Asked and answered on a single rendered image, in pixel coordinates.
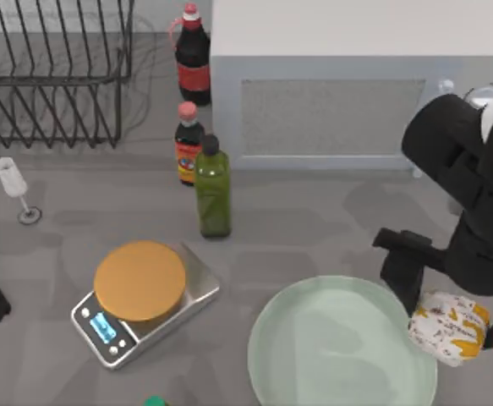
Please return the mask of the green bottle with black cap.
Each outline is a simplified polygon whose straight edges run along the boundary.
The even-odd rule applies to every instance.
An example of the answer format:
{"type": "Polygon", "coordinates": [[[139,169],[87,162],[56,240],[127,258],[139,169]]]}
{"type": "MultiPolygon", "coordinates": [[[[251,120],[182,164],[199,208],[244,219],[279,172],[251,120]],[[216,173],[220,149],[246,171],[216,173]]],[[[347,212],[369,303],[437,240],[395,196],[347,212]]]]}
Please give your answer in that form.
{"type": "Polygon", "coordinates": [[[194,163],[194,189],[200,233],[223,239],[232,232],[231,170],[227,154],[214,134],[205,134],[194,163]]]}

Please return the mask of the large dark red-label bottle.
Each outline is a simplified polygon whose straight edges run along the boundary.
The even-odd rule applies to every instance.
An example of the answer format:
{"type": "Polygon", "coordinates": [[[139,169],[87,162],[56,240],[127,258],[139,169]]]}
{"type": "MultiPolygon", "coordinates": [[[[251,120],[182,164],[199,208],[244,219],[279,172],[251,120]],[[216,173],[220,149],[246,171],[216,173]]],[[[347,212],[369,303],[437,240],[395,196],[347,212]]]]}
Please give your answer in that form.
{"type": "Polygon", "coordinates": [[[202,24],[198,7],[187,2],[183,14],[168,31],[183,99],[198,107],[211,104],[211,39],[202,24]]]}

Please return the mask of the clear champagne glass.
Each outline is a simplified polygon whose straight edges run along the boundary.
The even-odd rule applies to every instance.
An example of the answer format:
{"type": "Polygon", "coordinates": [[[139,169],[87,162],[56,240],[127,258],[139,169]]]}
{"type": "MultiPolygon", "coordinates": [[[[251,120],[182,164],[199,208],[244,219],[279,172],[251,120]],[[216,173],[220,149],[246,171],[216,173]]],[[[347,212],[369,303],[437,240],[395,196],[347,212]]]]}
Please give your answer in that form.
{"type": "Polygon", "coordinates": [[[0,157],[0,181],[7,196],[18,199],[22,209],[18,214],[20,224],[29,226],[40,221],[42,212],[36,206],[29,206],[25,196],[28,184],[11,156],[0,157]]]}

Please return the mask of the small dark orange-label bottle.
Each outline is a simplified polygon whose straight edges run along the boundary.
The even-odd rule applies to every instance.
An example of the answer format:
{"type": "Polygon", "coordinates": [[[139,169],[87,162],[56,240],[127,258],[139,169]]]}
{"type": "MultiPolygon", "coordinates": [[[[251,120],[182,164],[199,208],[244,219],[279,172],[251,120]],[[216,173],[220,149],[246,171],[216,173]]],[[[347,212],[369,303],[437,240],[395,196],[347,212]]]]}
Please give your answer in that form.
{"type": "Polygon", "coordinates": [[[175,160],[182,184],[194,184],[195,158],[201,150],[205,128],[198,120],[197,106],[191,101],[178,105],[178,127],[174,135],[175,160]]]}

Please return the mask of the pale green plate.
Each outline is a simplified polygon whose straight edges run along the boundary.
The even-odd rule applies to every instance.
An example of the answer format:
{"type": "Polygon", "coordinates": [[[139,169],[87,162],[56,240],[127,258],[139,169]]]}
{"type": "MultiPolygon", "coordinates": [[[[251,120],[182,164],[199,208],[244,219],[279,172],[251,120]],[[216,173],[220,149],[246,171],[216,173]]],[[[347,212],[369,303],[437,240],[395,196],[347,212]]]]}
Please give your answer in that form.
{"type": "Polygon", "coordinates": [[[437,363],[408,339],[387,288],[320,276],[275,294],[247,351],[260,406],[433,406],[437,363]]]}

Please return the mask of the pale microwave oven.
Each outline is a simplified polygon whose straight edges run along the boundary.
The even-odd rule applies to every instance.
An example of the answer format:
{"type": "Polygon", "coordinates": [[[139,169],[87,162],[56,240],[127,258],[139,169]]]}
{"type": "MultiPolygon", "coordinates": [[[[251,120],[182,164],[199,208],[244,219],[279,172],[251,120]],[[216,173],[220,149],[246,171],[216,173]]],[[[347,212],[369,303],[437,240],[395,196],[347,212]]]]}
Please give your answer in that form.
{"type": "Polygon", "coordinates": [[[493,0],[214,0],[212,127],[237,169],[408,170],[389,156],[247,156],[246,80],[422,80],[414,113],[450,79],[493,83],[493,0]]]}

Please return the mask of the white and yellow burger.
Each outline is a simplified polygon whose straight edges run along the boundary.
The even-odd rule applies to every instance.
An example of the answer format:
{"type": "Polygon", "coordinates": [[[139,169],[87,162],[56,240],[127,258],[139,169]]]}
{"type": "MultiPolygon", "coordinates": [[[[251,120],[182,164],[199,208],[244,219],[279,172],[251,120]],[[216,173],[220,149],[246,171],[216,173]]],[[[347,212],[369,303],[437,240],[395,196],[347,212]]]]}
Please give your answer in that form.
{"type": "Polygon", "coordinates": [[[408,336],[421,350],[451,367],[477,358],[490,327],[490,312],[476,301],[430,291],[420,295],[408,336]]]}

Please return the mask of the silver kitchen scale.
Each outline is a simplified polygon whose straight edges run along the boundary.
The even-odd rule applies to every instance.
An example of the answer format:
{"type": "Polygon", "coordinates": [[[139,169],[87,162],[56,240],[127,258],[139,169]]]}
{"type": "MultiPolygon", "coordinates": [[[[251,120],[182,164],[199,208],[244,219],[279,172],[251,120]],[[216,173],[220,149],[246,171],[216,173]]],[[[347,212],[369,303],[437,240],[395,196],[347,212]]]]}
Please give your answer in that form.
{"type": "Polygon", "coordinates": [[[185,244],[150,240],[110,251],[70,319],[100,363],[116,370],[205,308],[220,292],[211,269],[185,244]]]}

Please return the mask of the grey microwave door panel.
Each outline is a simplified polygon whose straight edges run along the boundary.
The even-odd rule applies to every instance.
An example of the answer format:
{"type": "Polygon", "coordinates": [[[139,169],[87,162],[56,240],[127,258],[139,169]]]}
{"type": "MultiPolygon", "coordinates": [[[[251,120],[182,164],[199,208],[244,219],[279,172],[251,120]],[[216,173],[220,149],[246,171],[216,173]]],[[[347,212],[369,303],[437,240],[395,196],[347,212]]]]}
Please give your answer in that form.
{"type": "Polygon", "coordinates": [[[422,80],[246,80],[247,156],[389,156],[400,151],[422,80]]]}

